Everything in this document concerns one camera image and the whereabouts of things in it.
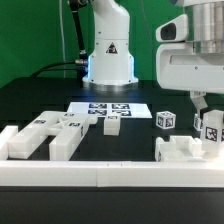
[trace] black tabletop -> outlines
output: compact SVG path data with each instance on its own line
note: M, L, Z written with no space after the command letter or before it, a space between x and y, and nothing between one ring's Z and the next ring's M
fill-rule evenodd
M224 109L224 99L208 94L212 109ZM70 102L144 103L152 119L122 119L120 135L103 135L103 118L91 126L74 161L154 161L157 137L199 137L193 128L196 112L189 93L161 89L156 81L139 88L104 93L80 88L75 79L19 78L0 89L0 129L21 130L43 111L67 111ZM176 128L156 127L156 113L176 114ZM48 160L43 144L29 160ZM0 188L0 223L76 224L222 224L223 189L192 188Z
M224 107L224 99L209 94L211 108ZM153 161L155 140L170 135L199 137L193 128L196 112L188 92L161 89L156 81L142 81L139 88L119 93L106 93L80 87L76 79L19 78L0 90L0 128L18 125L21 130L43 111L67 111L71 102L142 103L147 104L152 119L121 120L119 136L104 136L99 118L74 153L76 161ZM156 126L156 113L176 114L176 127L162 130ZM49 160L46 144L29 159Z

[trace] white cube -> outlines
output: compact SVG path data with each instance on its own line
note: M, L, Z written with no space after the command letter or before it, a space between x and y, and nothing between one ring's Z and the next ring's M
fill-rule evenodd
M156 126L162 129L175 128L176 114L169 111L156 113Z
M224 153L224 112L213 110L204 114L201 131L202 149L213 155Z
M197 114L194 115L194 128L197 131L202 131L203 129L203 121Z
M104 135L118 136L121 125L121 114L108 114L104 120Z

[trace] green screen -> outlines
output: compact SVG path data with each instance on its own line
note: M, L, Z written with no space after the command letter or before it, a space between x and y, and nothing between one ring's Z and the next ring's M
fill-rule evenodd
M131 17L130 52L135 58L135 75L140 80L156 79L155 60L139 0L117 0ZM154 52L158 26L181 14L182 9L167 0L142 0ZM66 60L78 58L74 22L67 0L63 1ZM94 21L91 5L80 9L83 36L88 53L93 50ZM59 0L0 1L0 86L18 77L27 77L39 68L63 61ZM42 76L63 77L60 73Z

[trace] marker sheet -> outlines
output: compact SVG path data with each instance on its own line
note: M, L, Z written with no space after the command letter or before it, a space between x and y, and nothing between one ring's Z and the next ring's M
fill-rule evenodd
M72 102L68 113L97 114L105 117L107 114L120 113L122 118L152 118L146 104L132 103L82 103Z

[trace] warning label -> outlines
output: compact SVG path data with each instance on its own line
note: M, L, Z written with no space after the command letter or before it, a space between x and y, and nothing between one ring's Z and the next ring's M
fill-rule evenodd
M118 53L117 53L117 49L116 49L114 43L112 43L112 44L110 45L110 47L107 49L107 52L106 52L106 53L107 53L107 54L118 54Z

